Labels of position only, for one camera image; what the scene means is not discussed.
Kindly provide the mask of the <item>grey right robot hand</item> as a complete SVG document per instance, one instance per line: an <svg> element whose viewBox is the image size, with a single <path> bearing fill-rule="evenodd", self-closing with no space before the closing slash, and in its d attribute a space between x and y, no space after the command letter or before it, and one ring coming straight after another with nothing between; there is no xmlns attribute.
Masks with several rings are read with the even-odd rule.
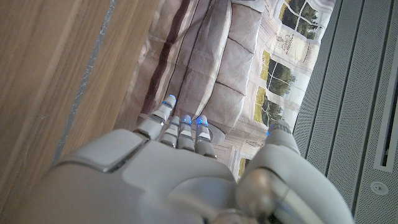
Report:
<svg viewBox="0 0 398 224"><path fill-rule="evenodd" d="M336 187L271 124L240 179L217 161L205 116L171 116L173 95L135 130L65 156L9 223L353 223Z"/></svg>

